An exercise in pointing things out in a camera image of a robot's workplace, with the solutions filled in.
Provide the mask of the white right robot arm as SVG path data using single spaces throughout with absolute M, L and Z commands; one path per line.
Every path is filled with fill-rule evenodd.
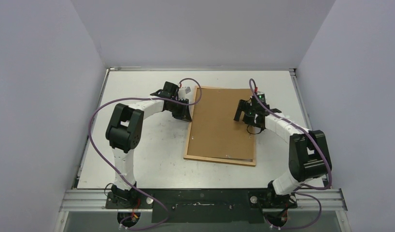
M 268 184 L 267 204 L 278 207 L 285 196 L 307 182 L 324 175 L 331 176 L 332 164 L 325 134 L 321 130 L 309 130 L 289 120 L 279 109 L 271 109 L 265 94 L 256 92 L 249 100 L 240 100 L 234 116 L 246 125 L 269 130 L 289 145 L 288 169 Z

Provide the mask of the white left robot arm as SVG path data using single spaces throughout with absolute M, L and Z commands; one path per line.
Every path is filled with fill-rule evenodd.
M 189 99 L 190 87 L 165 82 L 162 89 L 153 92 L 149 98 L 114 107 L 106 129 L 106 139 L 114 155 L 115 181 L 111 187 L 112 194 L 124 208 L 137 204 L 139 192 L 134 189 L 134 149 L 141 141 L 143 121 L 148 117 L 169 111 L 178 120 L 191 122 Z

